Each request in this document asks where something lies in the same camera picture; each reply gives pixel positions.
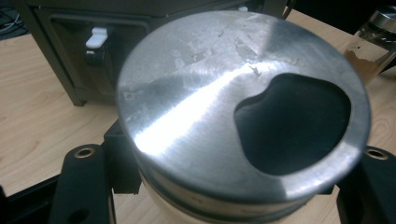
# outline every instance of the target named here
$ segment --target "white tab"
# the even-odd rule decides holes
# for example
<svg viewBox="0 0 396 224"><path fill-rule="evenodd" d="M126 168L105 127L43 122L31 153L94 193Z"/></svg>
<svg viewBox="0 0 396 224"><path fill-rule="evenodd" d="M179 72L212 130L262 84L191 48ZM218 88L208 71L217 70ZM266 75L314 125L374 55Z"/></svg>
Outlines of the white tab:
<svg viewBox="0 0 396 224"><path fill-rule="evenodd" d="M107 29L102 27L94 27L92 29L91 38L85 43L88 49L99 49L107 40Z"/></svg>

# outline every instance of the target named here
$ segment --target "black machine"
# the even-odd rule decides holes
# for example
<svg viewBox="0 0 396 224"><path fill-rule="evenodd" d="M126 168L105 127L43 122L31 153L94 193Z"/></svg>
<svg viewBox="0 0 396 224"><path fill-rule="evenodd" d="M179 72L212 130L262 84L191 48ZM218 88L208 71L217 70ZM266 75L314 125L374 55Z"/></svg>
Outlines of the black machine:
<svg viewBox="0 0 396 224"><path fill-rule="evenodd" d="M114 103L123 62L159 26L193 13L242 6L281 16L286 2L267 0L263 7L262 0L17 0L15 5L73 104L84 105ZM87 44L104 33L102 43Z"/></svg>

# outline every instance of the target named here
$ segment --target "bolt hole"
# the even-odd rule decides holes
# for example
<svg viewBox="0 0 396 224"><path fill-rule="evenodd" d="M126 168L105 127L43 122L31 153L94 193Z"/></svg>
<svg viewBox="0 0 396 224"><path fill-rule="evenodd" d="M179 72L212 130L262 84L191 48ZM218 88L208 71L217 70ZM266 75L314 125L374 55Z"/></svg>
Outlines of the bolt hole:
<svg viewBox="0 0 396 224"><path fill-rule="evenodd" d="M371 158L374 158L374 159L377 159L377 160L381 160L381 161L385 161L385 160L388 159L388 155L387 154L385 154L385 153L383 153L381 151L375 150L375 149L366 150L366 155L371 157Z"/></svg>
<svg viewBox="0 0 396 224"><path fill-rule="evenodd" d="M90 211L87 209L79 209L72 213L72 215L69 216L67 219L68 223L71 224L79 224L85 221L90 214Z"/></svg>
<svg viewBox="0 0 396 224"><path fill-rule="evenodd" d="M75 153L75 157L77 158L87 158L90 157L95 150L91 147L84 147Z"/></svg>

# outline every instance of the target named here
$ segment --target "aluminum surface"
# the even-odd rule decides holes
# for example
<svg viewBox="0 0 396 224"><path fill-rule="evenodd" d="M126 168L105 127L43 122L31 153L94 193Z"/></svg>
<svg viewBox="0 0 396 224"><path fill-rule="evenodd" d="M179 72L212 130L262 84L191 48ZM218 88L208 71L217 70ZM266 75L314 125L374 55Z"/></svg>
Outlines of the aluminum surface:
<svg viewBox="0 0 396 224"><path fill-rule="evenodd" d="M268 175L247 160L233 116L285 73L339 87L350 119L324 159ZM212 221L266 221L295 210L351 170L370 130L365 89L341 54L294 24L250 12L196 14L154 31L126 60L117 104L143 177L169 203Z"/></svg>

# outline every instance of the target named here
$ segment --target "wooden table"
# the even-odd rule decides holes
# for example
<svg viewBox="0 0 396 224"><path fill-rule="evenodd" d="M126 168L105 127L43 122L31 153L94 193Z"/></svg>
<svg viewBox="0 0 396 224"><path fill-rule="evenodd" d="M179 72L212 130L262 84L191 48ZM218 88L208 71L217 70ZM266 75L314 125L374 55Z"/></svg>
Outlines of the wooden table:
<svg viewBox="0 0 396 224"><path fill-rule="evenodd" d="M289 21L321 36L340 51L349 34L293 11ZM0 42L0 185L7 195L60 173L74 147L100 144L117 119L114 105L73 106L30 35ZM377 77L367 86L373 125L369 145L396 154L396 79ZM339 223L335 199L319 195L281 223ZM116 195L118 223L172 223L144 187Z"/></svg>

